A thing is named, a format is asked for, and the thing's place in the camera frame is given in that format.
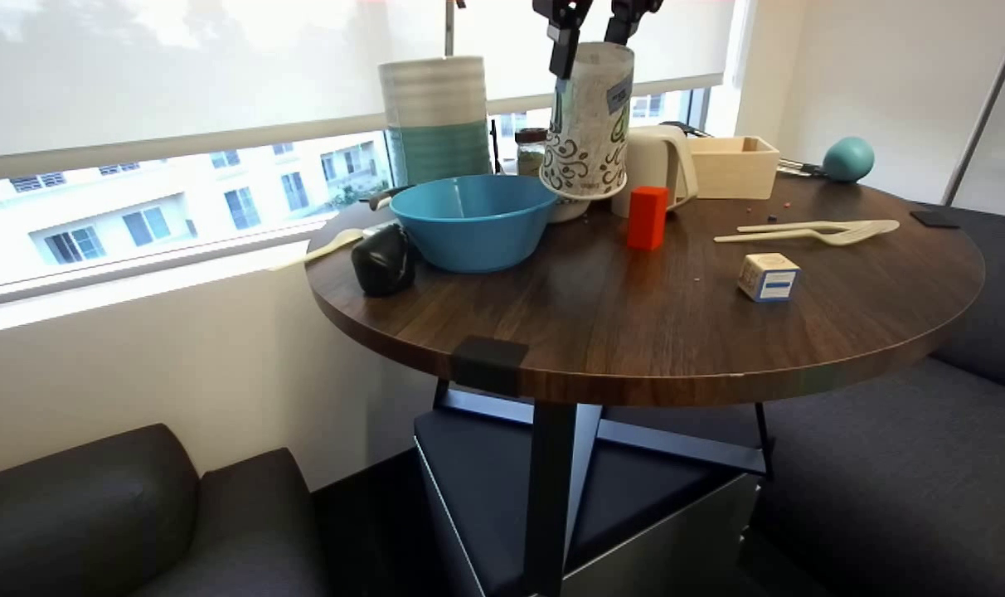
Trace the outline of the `patterned paper coffee cup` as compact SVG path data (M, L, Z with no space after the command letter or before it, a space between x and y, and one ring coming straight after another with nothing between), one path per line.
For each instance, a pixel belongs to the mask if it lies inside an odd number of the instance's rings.
M560 199L612 199L628 187L633 51L582 43L560 83L539 180Z

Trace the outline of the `orange rectangular block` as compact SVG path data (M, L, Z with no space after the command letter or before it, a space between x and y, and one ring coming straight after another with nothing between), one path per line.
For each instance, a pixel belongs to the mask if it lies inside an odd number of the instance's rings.
M625 243L636 253L659 250L666 235L666 206L670 195L663 187L633 187Z

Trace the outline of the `small white cube block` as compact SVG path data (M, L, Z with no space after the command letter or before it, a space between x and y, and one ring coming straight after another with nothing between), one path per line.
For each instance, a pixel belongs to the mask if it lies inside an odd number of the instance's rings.
M800 265L783 253L751 253L739 263L739 293L754 301L789 301Z

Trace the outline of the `small glass jar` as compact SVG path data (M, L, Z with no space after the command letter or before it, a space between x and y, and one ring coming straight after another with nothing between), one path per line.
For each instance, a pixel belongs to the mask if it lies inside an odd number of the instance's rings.
M518 145L518 174L533 176L548 155L548 134L540 125L518 128L513 145Z

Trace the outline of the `white cylindrical container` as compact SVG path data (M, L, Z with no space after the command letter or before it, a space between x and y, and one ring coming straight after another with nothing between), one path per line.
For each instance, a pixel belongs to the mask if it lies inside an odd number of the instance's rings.
M636 187L663 187L666 208L701 193L695 144L678 125L636 125L628 137L628 187L615 195L612 211L628 217Z

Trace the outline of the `white and teal ribbed canister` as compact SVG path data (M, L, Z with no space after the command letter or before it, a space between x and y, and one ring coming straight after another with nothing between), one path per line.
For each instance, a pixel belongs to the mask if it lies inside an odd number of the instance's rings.
M487 170L482 57L385 63L379 80L385 93L385 138L398 183Z

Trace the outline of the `white square box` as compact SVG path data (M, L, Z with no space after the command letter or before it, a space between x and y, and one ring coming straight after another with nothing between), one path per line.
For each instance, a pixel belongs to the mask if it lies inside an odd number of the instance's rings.
M761 137L695 138L689 144L701 199L769 199L779 150Z

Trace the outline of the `patterned small dish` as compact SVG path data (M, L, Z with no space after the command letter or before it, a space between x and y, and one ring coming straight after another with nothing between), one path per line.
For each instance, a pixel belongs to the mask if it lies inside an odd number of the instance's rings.
M552 223L555 226L574 223L574 219L589 217L589 206L591 206L589 199L563 199L563 195L559 195Z

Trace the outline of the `blue plastic bowl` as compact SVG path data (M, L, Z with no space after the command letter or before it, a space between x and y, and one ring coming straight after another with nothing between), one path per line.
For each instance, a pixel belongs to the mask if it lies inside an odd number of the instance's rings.
M500 272L533 254L555 195L527 176L451 176L393 195L418 254L444 272Z

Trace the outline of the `teal ball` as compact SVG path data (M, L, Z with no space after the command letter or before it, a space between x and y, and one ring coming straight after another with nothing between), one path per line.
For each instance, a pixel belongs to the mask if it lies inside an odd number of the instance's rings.
M822 155L822 176L833 183L861 183L872 165L875 150L862 137L843 137Z

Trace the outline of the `black computer mouse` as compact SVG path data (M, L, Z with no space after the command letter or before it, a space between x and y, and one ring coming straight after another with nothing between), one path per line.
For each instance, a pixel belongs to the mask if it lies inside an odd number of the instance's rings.
M364 295L385 297L415 281L415 259L398 223L371 231L351 250L351 268Z

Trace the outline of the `round wooden table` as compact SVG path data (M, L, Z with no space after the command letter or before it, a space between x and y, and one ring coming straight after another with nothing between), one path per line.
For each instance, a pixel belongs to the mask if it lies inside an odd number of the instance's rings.
M899 219L899 228L847 250L798 239L792 301L744 297L744 250L712 235L798 219ZM977 305L987 265L966 235L924 228L880 190L783 180L769 199L683 206L657 253L628 250L620 223L591 211L508 272L425 272L393 297L369 297L332 254L308 281L348 337L442 381L454 381L451 352L469 335L526 346L513 397L539 403L533 462L548 471L540 499L555 501L582 403L746 403L903 368Z

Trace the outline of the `black tape patch front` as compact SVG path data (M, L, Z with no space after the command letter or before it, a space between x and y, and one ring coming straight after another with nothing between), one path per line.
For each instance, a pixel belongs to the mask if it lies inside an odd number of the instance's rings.
M451 352L451 377L494 394L513 394L520 389L520 363L527 348L518 342L469 335Z

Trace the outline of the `black tape patch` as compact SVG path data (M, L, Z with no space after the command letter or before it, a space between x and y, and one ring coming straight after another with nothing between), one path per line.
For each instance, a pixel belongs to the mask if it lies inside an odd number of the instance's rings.
M451 352L451 377L494 394L513 394L520 389L520 363L527 348L518 342L469 335Z
M962 228L948 211L924 208L924 211L908 211L908 217L925 228Z

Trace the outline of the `dark grey sofa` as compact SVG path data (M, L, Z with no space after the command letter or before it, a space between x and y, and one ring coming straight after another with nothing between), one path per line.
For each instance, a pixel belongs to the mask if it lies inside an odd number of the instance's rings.
M948 208L987 290L925 363L769 407L758 528L843 597L1005 597L1005 217Z

